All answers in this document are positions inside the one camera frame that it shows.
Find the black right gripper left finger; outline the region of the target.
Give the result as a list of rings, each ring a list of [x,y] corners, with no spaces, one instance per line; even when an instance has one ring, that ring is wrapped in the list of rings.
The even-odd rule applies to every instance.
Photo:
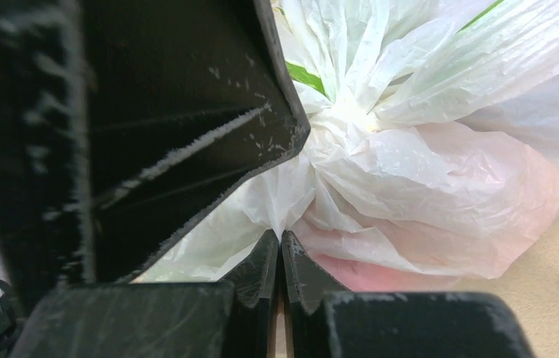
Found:
[[[13,357],[270,357],[279,243],[265,232],[224,277],[204,283],[95,284],[38,303]]]

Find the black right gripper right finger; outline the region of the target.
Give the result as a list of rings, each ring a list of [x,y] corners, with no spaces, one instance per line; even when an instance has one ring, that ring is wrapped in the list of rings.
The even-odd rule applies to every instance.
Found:
[[[513,311],[484,292],[353,292],[283,233],[290,357],[532,357]]]

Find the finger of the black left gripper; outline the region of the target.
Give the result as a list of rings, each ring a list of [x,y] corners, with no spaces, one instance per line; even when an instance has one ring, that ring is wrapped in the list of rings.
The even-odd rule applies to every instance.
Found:
[[[0,1],[0,263],[132,280],[310,127],[268,1]]]

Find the white plastic bag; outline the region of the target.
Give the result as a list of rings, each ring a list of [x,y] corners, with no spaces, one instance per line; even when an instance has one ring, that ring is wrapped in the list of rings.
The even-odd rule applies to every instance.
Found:
[[[559,215],[559,1],[271,5],[307,142],[139,281],[217,280],[291,230],[350,289],[442,289]]]

